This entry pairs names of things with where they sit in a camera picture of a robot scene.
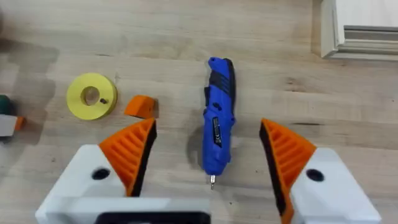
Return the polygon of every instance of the orange piece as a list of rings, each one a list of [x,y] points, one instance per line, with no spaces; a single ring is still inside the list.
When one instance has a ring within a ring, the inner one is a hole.
[[[137,95],[124,110],[125,115],[135,116],[138,118],[154,117],[155,100],[149,96]]]
[[[23,125],[24,125],[24,123],[25,123],[25,118],[24,118],[24,117],[21,117],[21,116],[18,116],[18,117],[17,117],[17,122],[15,123],[14,129],[15,129],[16,131],[21,130],[22,127],[23,127]]]
[[[291,130],[263,119],[260,138],[266,152],[269,173],[282,224],[289,224],[294,211],[290,190],[316,146]]]
[[[156,122],[151,118],[126,127],[99,144],[126,187],[127,196],[138,197],[141,192],[156,135]]]

